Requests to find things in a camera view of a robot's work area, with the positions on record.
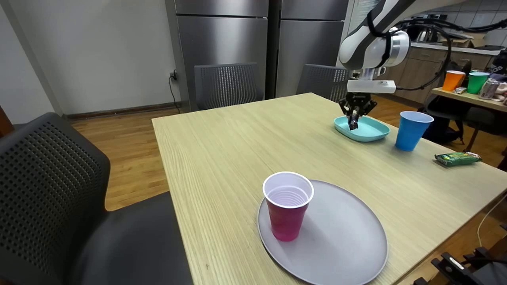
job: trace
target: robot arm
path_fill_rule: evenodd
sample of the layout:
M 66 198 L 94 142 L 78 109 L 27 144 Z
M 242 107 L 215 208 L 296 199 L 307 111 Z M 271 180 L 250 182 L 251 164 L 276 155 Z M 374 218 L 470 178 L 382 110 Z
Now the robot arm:
M 357 129 L 359 117 L 367 115 L 377 105 L 371 100 L 370 93 L 394 93 L 396 90 L 394 81 L 373 80 L 376 68 L 400 64 L 410 47 L 410 38 L 404 31 L 393 31 L 389 38 L 379 37 L 376 33 L 388 32 L 396 23 L 414 14 L 463 1 L 380 0 L 368 17 L 344 39 L 339 50 L 340 62 L 348 70 L 363 69 L 359 80 L 349 80 L 347 96 L 339 101 L 350 130 Z

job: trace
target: refrigerator door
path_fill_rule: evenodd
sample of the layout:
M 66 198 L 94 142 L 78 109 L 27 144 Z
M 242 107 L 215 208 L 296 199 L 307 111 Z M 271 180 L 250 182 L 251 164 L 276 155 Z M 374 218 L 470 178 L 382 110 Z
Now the refrigerator door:
M 256 62 L 266 78 L 268 19 L 178 16 L 190 108 L 195 111 L 194 66 Z
M 335 66 L 342 30 L 343 22 L 281 21 L 276 97 L 296 94 L 305 64 Z
M 282 0 L 282 19 L 345 20 L 348 0 Z
M 203 16 L 267 17 L 268 0 L 174 0 L 176 13 Z

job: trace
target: electrical outlet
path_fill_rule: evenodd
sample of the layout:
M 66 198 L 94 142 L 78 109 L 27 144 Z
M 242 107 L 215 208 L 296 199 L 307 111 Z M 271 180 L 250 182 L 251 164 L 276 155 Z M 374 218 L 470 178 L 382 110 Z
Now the electrical outlet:
M 169 76 L 171 76 L 174 80 L 178 80 L 178 73 L 176 72 L 176 70 L 169 73 Z

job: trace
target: gray plate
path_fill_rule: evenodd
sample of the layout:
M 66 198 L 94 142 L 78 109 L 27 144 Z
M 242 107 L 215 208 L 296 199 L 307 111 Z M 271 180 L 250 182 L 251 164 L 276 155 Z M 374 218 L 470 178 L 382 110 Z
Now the gray plate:
M 387 237 L 368 206 L 348 191 L 310 179 L 315 194 L 298 238 L 284 242 L 271 232 L 268 205 L 259 208 L 257 225 L 264 247 L 278 264 L 315 285 L 362 285 L 387 262 Z

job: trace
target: refrigerator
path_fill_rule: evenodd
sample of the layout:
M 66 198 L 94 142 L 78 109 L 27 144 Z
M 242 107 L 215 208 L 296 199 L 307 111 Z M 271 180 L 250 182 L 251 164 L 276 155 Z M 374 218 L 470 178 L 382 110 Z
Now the refrigerator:
M 348 0 L 270 1 L 266 98 L 295 95 L 307 63 L 335 66 Z
M 182 109 L 196 111 L 194 66 L 256 62 L 266 78 L 268 0 L 165 0 Z

